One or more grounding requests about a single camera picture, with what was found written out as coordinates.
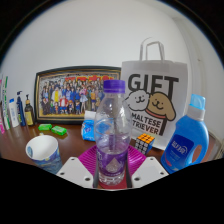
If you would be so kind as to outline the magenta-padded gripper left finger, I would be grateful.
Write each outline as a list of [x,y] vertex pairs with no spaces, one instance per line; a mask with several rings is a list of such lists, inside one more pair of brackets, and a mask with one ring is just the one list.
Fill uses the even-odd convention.
[[79,157],[70,157],[58,171],[57,176],[84,188],[96,188],[98,185],[96,147],[91,147]]

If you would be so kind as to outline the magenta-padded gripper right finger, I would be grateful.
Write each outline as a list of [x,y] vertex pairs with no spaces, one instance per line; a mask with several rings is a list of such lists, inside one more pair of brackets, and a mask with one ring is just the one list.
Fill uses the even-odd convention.
[[132,146],[128,149],[127,167],[132,188],[140,188],[168,176],[155,157],[146,157]]

